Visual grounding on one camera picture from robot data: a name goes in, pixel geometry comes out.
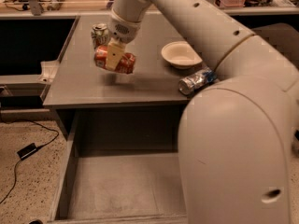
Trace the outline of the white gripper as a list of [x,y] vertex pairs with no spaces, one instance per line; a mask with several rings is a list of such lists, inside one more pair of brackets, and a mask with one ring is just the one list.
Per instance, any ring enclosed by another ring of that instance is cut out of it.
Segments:
[[107,70],[116,70],[125,52],[125,44],[132,42],[136,38],[140,27],[140,22],[126,21],[114,11],[111,11],[107,29],[113,38],[111,38],[107,44]]

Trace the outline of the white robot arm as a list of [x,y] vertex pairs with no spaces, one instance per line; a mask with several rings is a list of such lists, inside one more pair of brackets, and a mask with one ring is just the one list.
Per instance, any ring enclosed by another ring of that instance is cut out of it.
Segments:
[[163,13],[220,79],[193,96],[179,124],[188,224],[292,224],[297,68],[206,0],[115,0],[109,70],[115,70],[149,6]]

